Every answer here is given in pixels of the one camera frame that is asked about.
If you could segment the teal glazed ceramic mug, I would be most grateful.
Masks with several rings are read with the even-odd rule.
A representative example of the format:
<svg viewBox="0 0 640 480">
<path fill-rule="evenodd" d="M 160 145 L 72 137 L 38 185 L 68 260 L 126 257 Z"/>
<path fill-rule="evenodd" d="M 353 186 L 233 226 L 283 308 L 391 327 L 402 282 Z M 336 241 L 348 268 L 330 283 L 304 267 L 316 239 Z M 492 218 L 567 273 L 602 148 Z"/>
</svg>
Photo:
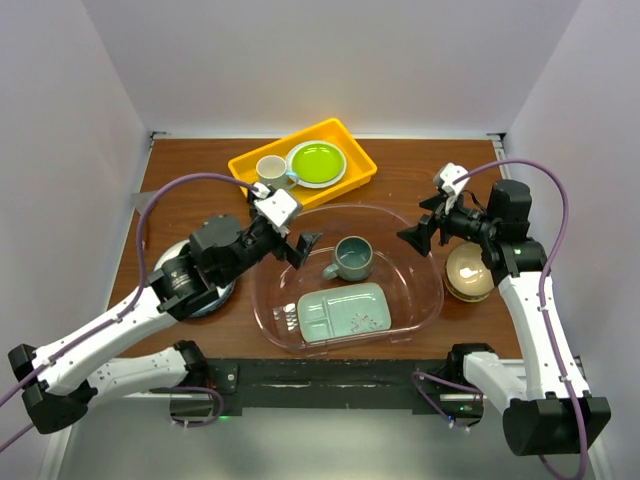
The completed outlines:
<svg viewBox="0 0 640 480">
<path fill-rule="evenodd" d="M 332 254 L 332 263 L 322 272 L 322 278 L 340 278 L 348 282 L 366 279 L 372 272 L 374 251 L 371 244 L 360 236 L 341 239 Z"/>
</svg>

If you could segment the mint divided rectangular plate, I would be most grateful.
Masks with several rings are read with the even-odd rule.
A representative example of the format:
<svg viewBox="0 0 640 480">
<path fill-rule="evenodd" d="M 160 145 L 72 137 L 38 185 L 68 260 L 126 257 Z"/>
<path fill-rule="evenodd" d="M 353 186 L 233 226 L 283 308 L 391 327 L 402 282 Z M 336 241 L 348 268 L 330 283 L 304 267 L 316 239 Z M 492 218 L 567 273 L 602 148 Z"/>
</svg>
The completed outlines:
<svg viewBox="0 0 640 480">
<path fill-rule="evenodd" d="M 297 303 L 298 324 L 306 342 L 368 335 L 391 328 L 391 313 L 376 283 L 352 284 L 303 295 Z"/>
</svg>

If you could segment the watermelon plate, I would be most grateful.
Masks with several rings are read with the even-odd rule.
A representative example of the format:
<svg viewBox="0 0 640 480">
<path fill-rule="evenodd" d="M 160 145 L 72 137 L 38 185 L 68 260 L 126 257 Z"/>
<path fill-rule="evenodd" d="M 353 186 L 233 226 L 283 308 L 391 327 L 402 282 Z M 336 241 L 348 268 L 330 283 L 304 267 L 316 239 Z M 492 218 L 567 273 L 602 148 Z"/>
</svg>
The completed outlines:
<svg viewBox="0 0 640 480">
<path fill-rule="evenodd" d="M 181 240 L 169 247 L 156 261 L 152 271 L 169 273 L 182 268 L 190 259 L 188 240 Z"/>
</svg>

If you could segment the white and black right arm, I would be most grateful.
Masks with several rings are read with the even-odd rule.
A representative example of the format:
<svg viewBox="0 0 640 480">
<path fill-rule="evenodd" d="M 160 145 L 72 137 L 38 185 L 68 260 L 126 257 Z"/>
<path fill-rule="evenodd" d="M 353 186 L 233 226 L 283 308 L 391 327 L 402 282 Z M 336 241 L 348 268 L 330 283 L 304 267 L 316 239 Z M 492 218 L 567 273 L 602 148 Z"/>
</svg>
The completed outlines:
<svg viewBox="0 0 640 480">
<path fill-rule="evenodd" d="M 467 208 L 462 184 L 436 183 L 435 196 L 421 202 L 419 223 L 398 232 L 421 255 L 431 238 L 457 237 L 478 245 L 511 315 L 526 378 L 520 380 L 485 344 L 456 344 L 445 379 L 459 393 L 478 389 L 501 413 L 505 439 L 517 456 L 577 454 L 588 448 L 611 418 L 609 403 L 592 395 L 568 343 L 544 275 L 544 247 L 529 237 L 531 194 L 527 185 L 499 180 L 485 209 Z"/>
</svg>

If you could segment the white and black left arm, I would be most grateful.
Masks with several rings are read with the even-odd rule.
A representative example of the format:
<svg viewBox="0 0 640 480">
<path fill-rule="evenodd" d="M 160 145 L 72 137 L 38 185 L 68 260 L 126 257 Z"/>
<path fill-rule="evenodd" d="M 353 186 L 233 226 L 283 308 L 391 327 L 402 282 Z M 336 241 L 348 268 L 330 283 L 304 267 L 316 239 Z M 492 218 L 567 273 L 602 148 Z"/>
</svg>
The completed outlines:
<svg viewBox="0 0 640 480">
<path fill-rule="evenodd" d="M 41 434 L 63 430 L 90 408 L 132 393 L 204 390 L 209 367 L 192 341 L 133 359 L 120 355 L 215 302 L 220 289 L 268 255 L 300 268 L 320 237 L 303 232 L 291 245 L 287 229 L 261 214 L 248 227 L 234 216 L 210 218 L 112 309 L 49 345 L 21 344 L 9 352 L 31 427 Z"/>
</svg>

